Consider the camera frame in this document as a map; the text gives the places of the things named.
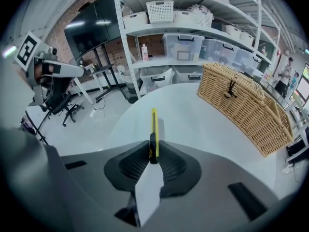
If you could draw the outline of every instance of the white floor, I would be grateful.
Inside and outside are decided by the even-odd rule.
[[[90,97],[95,100],[99,94],[100,91],[92,92]],[[67,126],[62,126],[66,113],[64,111],[60,116],[51,115],[50,120],[47,119],[40,129],[48,144],[56,147],[61,156],[105,149],[104,143],[119,117],[131,106],[118,90],[108,93],[98,104],[91,105],[84,96],[74,97],[71,103],[84,107],[84,110],[73,115],[75,123],[69,117]],[[95,107],[99,109],[90,116]]]
[[[100,91],[93,92],[90,97],[95,100],[99,94]],[[131,106],[118,90],[107,94],[98,104],[91,105],[84,96],[76,96],[72,103],[85,108],[73,116],[76,123],[68,118],[67,126],[63,127],[64,111],[60,116],[51,115],[50,120],[46,120],[40,129],[48,144],[56,147],[61,156],[106,149],[107,138],[121,115]],[[308,169],[308,161],[303,161],[288,173],[282,171],[287,166],[284,161],[286,154],[284,149],[276,152],[277,173],[274,191],[279,198],[297,191]]]

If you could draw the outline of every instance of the ceiling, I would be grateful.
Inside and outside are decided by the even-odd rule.
[[[19,46],[21,40],[28,31],[45,40],[60,16],[76,0],[25,0],[20,5],[16,14],[2,36],[1,48],[11,45]],[[256,6],[256,0],[230,0],[230,3],[238,6],[245,13],[254,18],[250,12],[252,6]],[[309,48],[308,41],[302,27],[295,18],[294,13],[283,0],[262,0],[266,9],[263,11],[262,24],[269,27],[281,25],[281,37],[291,52],[304,51]],[[266,14],[271,14],[274,19],[267,19]]]
[[[1,48],[19,46],[28,31],[45,39],[60,16],[76,0],[24,0],[1,39]]]

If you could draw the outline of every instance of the pink bottle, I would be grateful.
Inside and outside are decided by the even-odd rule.
[[[143,61],[149,61],[148,49],[145,44],[143,44],[143,46],[141,47],[141,54],[143,56]]]

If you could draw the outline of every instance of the office chair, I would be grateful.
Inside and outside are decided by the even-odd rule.
[[[49,109],[52,114],[56,115],[57,113],[61,112],[62,110],[66,110],[66,116],[62,122],[62,125],[65,127],[66,120],[70,116],[71,120],[75,123],[76,120],[73,118],[73,112],[78,111],[79,109],[84,109],[82,106],[75,104],[72,108],[68,108],[68,103],[71,100],[71,94],[60,94],[60,95],[53,95],[46,101],[46,108]]]
[[[70,84],[71,78],[55,78],[54,80],[54,94],[46,101],[45,107],[41,106],[42,110],[45,112],[47,109],[51,111],[52,114],[56,115],[62,110],[66,110],[66,116],[62,122],[62,125],[65,127],[66,120],[70,116],[71,120],[75,123],[73,118],[73,112],[78,111],[79,109],[84,109],[82,106],[75,104],[72,108],[68,108],[68,103],[71,100],[72,95],[66,94],[65,91]]]

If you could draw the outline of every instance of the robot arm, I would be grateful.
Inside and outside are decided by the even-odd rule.
[[[27,83],[34,91],[30,106],[42,105],[52,94],[54,78],[81,77],[85,69],[57,61],[57,49],[48,46],[31,32],[26,35],[15,57],[16,62],[26,71]],[[40,68],[42,76],[36,77]]]

